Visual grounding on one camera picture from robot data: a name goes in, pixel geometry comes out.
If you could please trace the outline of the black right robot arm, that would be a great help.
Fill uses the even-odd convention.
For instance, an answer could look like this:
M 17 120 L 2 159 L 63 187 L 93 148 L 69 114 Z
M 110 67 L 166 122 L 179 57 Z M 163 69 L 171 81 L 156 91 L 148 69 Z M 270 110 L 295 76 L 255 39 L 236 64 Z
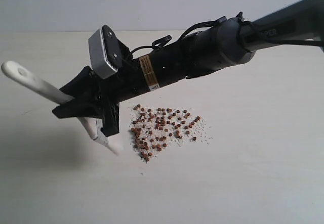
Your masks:
M 279 45 L 323 47 L 323 0 L 300 0 L 256 21 L 242 13 L 189 27 L 175 42 L 155 40 L 138 58 L 108 26 L 88 40 L 90 66 L 61 91 L 72 100 L 53 114 L 60 119 L 102 120 L 101 132 L 119 132 L 119 104 L 183 79 L 249 62 L 257 50 Z

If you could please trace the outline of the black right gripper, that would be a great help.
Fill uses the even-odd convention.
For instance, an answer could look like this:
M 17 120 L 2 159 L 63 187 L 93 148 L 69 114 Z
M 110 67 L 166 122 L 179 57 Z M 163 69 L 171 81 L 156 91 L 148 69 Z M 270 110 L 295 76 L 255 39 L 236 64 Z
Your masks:
M 101 132 L 105 136 L 119 133 L 119 104 L 149 92 L 140 60 L 122 62 L 113 71 L 98 63 L 85 66 L 81 72 L 59 90 L 75 99 L 52 110 L 59 119 L 89 117 L 102 119 Z M 95 98 L 100 97 L 99 104 Z

